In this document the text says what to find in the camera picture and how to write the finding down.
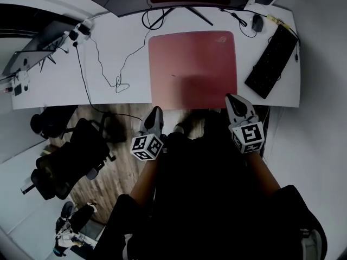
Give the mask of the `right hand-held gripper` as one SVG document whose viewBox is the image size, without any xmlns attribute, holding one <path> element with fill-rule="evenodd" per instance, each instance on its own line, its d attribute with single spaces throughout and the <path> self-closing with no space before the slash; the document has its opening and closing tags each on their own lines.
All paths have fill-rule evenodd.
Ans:
<svg viewBox="0 0 347 260">
<path fill-rule="evenodd" d="M 226 94 L 225 104 L 231 124 L 236 124 L 237 119 L 247 119 L 237 126 L 230 125 L 232 140 L 240 153 L 258 152 L 265 142 L 265 135 L 262 122 L 255 115 L 253 105 L 234 94 Z"/>
</svg>

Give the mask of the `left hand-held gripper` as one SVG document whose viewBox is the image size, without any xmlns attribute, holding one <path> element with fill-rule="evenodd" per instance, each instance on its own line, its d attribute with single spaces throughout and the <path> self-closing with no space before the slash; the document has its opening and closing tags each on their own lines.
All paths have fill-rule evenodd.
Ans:
<svg viewBox="0 0 347 260">
<path fill-rule="evenodd" d="M 132 138 L 131 154 L 140 161 L 156 160 L 166 139 L 166 135 L 162 134 L 163 126 L 163 111 L 155 106 L 144 116 L 140 131 Z"/>
</svg>

